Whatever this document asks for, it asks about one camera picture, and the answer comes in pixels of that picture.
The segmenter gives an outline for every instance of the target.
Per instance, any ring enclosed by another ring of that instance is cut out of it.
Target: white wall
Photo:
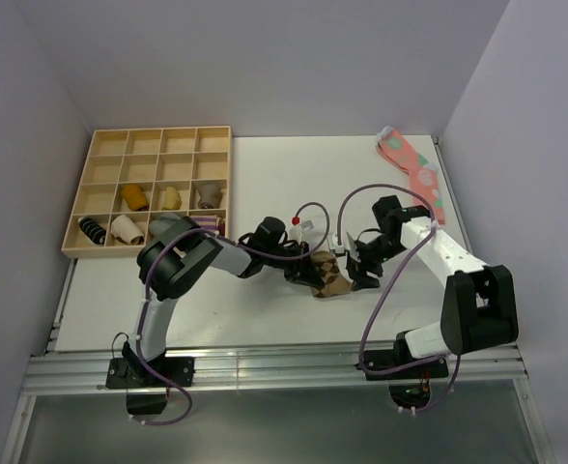
[[[19,11],[0,0],[0,451],[65,278],[61,240],[87,139]]]
[[[514,274],[525,364],[568,463],[568,0],[511,0],[442,146],[475,251]]]
[[[443,131],[508,0],[15,0],[92,129]]]

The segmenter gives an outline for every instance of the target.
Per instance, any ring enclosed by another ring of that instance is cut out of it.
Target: gray sock
[[[151,235],[154,237],[157,237],[180,219],[181,218],[174,213],[164,213],[149,224],[149,232],[151,232]]]

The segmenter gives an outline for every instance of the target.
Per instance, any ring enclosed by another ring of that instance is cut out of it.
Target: white table
[[[440,165],[429,135],[406,137],[427,160]],[[364,184],[407,187],[405,174],[379,157],[374,136],[236,138],[231,193],[232,237],[254,231],[265,216],[290,223],[298,206],[319,201],[327,206],[333,227],[344,197]],[[443,173],[439,172],[446,224],[461,245],[463,232]],[[360,193],[349,203],[344,228],[356,235],[375,227],[372,204],[392,194],[386,189]],[[398,193],[403,205],[411,200]],[[325,220],[307,209],[321,237]],[[383,283],[402,256],[384,265]],[[316,300],[310,289],[289,284],[281,272],[265,269],[241,280],[210,269],[177,306],[167,335],[170,347],[234,347],[359,341],[382,289]],[[117,332],[134,329],[142,289],[135,258],[78,260],[66,298],[56,350],[110,348]],[[413,259],[387,299],[371,339],[393,339],[402,330],[440,317],[442,288],[418,259]]]

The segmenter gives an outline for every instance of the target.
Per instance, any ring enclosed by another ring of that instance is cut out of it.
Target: glass panel
[[[510,381],[456,385],[414,419],[394,412],[385,385],[193,397],[189,418],[167,427],[128,421],[123,395],[39,397],[20,462],[534,462]]]

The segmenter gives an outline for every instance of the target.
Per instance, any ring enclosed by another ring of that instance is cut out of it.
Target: brown patterned sock
[[[312,296],[315,298],[329,298],[336,295],[351,293],[351,283],[344,278],[338,268],[335,257],[328,251],[317,251],[312,254],[312,264],[325,283],[325,288],[312,287]]]

